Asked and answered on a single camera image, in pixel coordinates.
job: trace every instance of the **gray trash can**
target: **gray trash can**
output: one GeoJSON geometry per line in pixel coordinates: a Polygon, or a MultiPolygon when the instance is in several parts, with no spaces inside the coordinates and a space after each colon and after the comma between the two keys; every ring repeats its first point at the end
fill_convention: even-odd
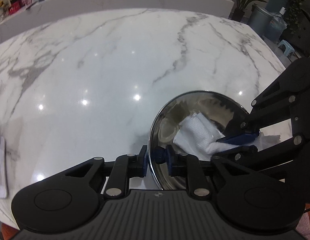
{"type": "Polygon", "coordinates": [[[252,6],[252,11],[247,25],[250,26],[259,36],[262,36],[273,16],[266,9],[255,3],[252,6]]]}

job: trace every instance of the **red box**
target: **red box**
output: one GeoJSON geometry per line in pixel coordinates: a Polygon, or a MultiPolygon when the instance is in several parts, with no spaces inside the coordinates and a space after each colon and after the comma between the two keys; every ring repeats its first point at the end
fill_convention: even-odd
{"type": "Polygon", "coordinates": [[[20,7],[19,1],[13,3],[13,4],[11,5],[11,7],[9,8],[9,15],[14,14],[14,13],[17,12],[20,8],[21,8],[21,7],[20,7]]]}

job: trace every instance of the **metal bowl rim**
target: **metal bowl rim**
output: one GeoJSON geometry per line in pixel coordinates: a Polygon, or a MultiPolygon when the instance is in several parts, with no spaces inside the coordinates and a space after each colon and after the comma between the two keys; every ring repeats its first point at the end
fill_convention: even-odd
{"type": "Polygon", "coordinates": [[[238,105],[239,107],[241,107],[247,114],[248,112],[246,111],[246,109],[241,106],[239,103],[237,103],[236,101],[234,101],[233,99],[229,98],[228,96],[226,95],[223,95],[221,93],[218,93],[218,92],[214,92],[214,91],[210,91],[210,90],[193,90],[193,91],[188,91],[188,92],[185,92],[185,93],[182,93],[176,97],[174,97],[173,99],[171,99],[170,101],[168,101],[161,109],[160,111],[158,112],[158,114],[156,115],[154,121],[153,121],[153,124],[151,126],[151,129],[150,129],[150,132],[149,132],[149,136],[148,136],[148,143],[147,143],[147,156],[148,156],[148,165],[149,165],[149,169],[150,169],[150,172],[153,176],[153,179],[157,185],[157,187],[160,189],[160,190],[163,190],[162,188],[162,185],[160,185],[159,181],[158,181],[158,178],[155,174],[155,171],[154,171],[154,167],[153,167],[153,164],[151,162],[151,158],[150,158],[150,141],[151,141],[151,135],[153,133],[153,130],[154,130],[154,126],[155,126],[155,123],[157,121],[157,119],[159,118],[160,114],[163,112],[163,110],[166,108],[166,106],[168,106],[172,101],[174,101],[175,99],[179,98],[179,97],[182,97],[184,95],[187,95],[187,94],[191,94],[191,93],[196,93],[196,92],[208,92],[208,93],[213,93],[213,94],[216,94],[216,95],[219,95],[219,96],[222,96],[222,97],[225,97],[227,98],[228,100],[230,100],[231,102],[235,103],[236,105],[238,105]]]}

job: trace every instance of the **stainless steel bowl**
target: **stainless steel bowl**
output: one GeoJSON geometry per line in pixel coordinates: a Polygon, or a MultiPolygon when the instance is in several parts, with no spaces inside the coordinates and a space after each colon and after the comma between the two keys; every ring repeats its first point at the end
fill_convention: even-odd
{"type": "Polygon", "coordinates": [[[156,164],[151,158],[151,153],[156,146],[165,148],[167,144],[172,144],[177,153],[183,152],[173,143],[179,129],[178,123],[190,114],[198,112],[211,120],[222,133],[233,117],[248,114],[234,100],[211,91],[190,91],[169,101],[159,111],[152,124],[147,146],[150,171],[160,189],[184,189],[186,183],[184,178],[170,177],[166,163],[156,164]]]}

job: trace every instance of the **floor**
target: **floor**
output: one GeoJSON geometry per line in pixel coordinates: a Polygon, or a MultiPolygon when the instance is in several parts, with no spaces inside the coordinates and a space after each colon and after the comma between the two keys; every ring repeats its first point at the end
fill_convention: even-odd
{"type": "Polygon", "coordinates": [[[304,55],[299,51],[295,51],[295,53],[293,53],[293,55],[291,55],[290,57],[286,57],[283,53],[284,48],[280,49],[277,47],[277,44],[279,43],[279,41],[277,43],[274,43],[274,42],[270,41],[268,38],[264,37],[264,42],[267,44],[267,46],[270,47],[270,49],[274,52],[274,54],[282,62],[282,64],[284,65],[285,68],[287,68],[294,60],[296,60],[300,57],[304,57],[304,55]]]}

